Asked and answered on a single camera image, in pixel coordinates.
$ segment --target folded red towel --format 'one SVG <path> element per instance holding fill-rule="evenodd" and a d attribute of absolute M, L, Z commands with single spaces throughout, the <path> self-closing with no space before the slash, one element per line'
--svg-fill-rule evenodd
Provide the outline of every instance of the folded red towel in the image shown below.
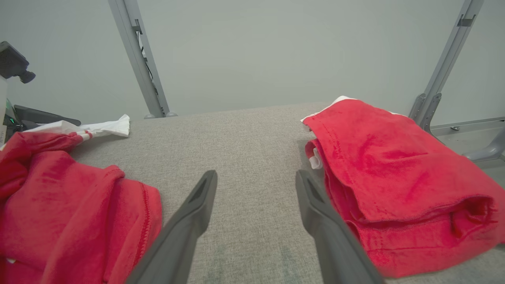
<path fill-rule="evenodd" d="M 384 276 L 448 268 L 505 240 L 505 191 L 410 118 L 343 100 L 303 123 L 333 207 Z"/>
<path fill-rule="evenodd" d="M 123 283 L 160 232 L 158 190 L 75 162 L 83 136 L 16 133 L 0 152 L 0 282 Z"/>

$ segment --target white fabric trim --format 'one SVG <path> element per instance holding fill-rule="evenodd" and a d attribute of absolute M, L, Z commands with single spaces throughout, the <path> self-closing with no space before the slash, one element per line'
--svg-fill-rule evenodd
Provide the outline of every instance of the white fabric trim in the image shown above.
<path fill-rule="evenodd" d="M 323 162 L 321 160 L 321 156 L 319 156 L 317 148 L 314 148 L 314 155 L 309 158 L 309 162 L 311 163 L 311 167 L 314 170 L 319 170 L 323 168 Z"/>
<path fill-rule="evenodd" d="M 308 127 L 307 125 L 305 125 L 305 124 L 304 124 L 304 120 L 305 120 L 306 118 L 311 117 L 311 116 L 315 116 L 315 115 L 317 115 L 317 114 L 321 113 L 322 111 L 324 111 L 325 109 L 327 109 L 327 108 L 329 108 L 329 107 L 333 106 L 334 104 L 336 104 L 336 103 L 338 103 L 338 102 L 341 102 L 341 101 L 343 101 L 343 100 L 357 100 L 357 99 L 349 98 L 349 97 L 346 97 L 346 96 L 339 96 L 339 97 L 338 97 L 336 100 L 334 100 L 334 101 L 333 101 L 333 102 L 332 102 L 329 106 L 327 106 L 327 107 L 323 108 L 321 111 L 316 112 L 316 113 L 313 113 L 313 114 L 310 114 L 310 115 L 305 116 L 304 118 L 302 118 L 300 121 L 301 121 L 301 123 L 302 123 L 302 125 L 303 125 L 303 127 L 304 127 L 304 130 L 305 130 L 305 131 L 307 131 L 307 132 L 311 132 L 311 131 L 312 131 L 310 127 Z M 403 114 L 394 113 L 394 112 L 389 112 L 389 113 L 390 113 L 390 114 L 403 115 Z"/>
<path fill-rule="evenodd" d="M 25 132 L 50 132 L 50 133 L 60 133 L 60 134 L 70 134 L 76 132 L 78 135 L 86 134 L 86 130 L 91 133 L 93 137 L 106 136 L 114 134 L 121 137 L 128 137 L 130 134 L 130 117 L 128 115 L 123 115 L 119 120 L 107 121 L 95 124 L 83 124 L 81 126 L 76 126 L 68 121 L 58 121 L 53 123 L 48 123 L 39 126 L 34 129 L 27 130 Z"/>
<path fill-rule="evenodd" d="M 89 134 L 88 134 L 88 133 L 85 133 L 85 134 L 79 134 L 79 136 L 81 136 L 81 137 L 82 137 L 82 141 L 88 141 L 88 140 L 91 138 L 91 136 L 89 136 Z"/>

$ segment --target gray fabric table surface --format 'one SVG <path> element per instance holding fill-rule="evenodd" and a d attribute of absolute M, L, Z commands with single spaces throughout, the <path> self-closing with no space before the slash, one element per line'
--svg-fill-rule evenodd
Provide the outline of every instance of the gray fabric table surface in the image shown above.
<path fill-rule="evenodd" d="M 300 219 L 294 187 L 310 169 L 314 138 L 300 119 L 328 103 L 134 121 L 129 138 L 98 137 L 71 155 L 80 163 L 118 165 L 156 187 L 166 223 L 201 175 L 218 173 L 209 228 L 197 242 L 188 283 L 322 283 L 314 240 Z M 456 267 L 389 283 L 503 283 L 501 246 Z"/>

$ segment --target gray wall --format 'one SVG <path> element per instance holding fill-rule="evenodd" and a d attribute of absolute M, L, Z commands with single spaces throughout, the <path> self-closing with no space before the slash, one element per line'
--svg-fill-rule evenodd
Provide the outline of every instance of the gray wall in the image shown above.
<path fill-rule="evenodd" d="M 464 1 L 138 2 L 168 104 L 183 115 L 340 95 L 408 114 Z"/>
<path fill-rule="evenodd" d="M 83 123 L 148 113 L 106 0 L 0 0 L 0 40 L 37 74 L 9 79 L 14 104 Z"/>

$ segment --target black device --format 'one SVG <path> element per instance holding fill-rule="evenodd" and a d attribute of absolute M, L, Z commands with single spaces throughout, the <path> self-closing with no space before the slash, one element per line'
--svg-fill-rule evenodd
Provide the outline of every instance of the black device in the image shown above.
<path fill-rule="evenodd" d="M 218 175 L 206 172 L 133 269 L 127 284 L 186 283 L 196 240 L 209 225 Z"/>
<path fill-rule="evenodd" d="M 316 243 L 324 283 L 384 283 L 326 193 L 307 171 L 296 173 L 296 194 L 302 223 Z"/>
<path fill-rule="evenodd" d="M 4 125 L 7 126 L 5 142 L 7 142 L 16 132 L 34 129 L 39 127 L 39 124 L 52 123 L 60 120 L 68 121 L 77 126 L 81 125 L 81 122 L 77 119 L 67 118 L 61 115 L 23 106 L 12 105 L 11 102 L 7 100 L 4 115 Z"/>
<path fill-rule="evenodd" d="M 21 82 L 28 83 L 35 74 L 26 70 L 30 64 L 24 56 L 21 55 L 12 45 L 6 41 L 0 42 L 0 75 L 9 79 L 18 76 Z"/>
<path fill-rule="evenodd" d="M 168 221 L 126 280 L 127 284 L 186 283 L 196 240 L 207 226 L 217 173 L 206 172 Z M 296 173 L 296 193 L 305 229 L 314 237 L 325 284 L 383 284 L 384 280 L 306 171 Z"/>

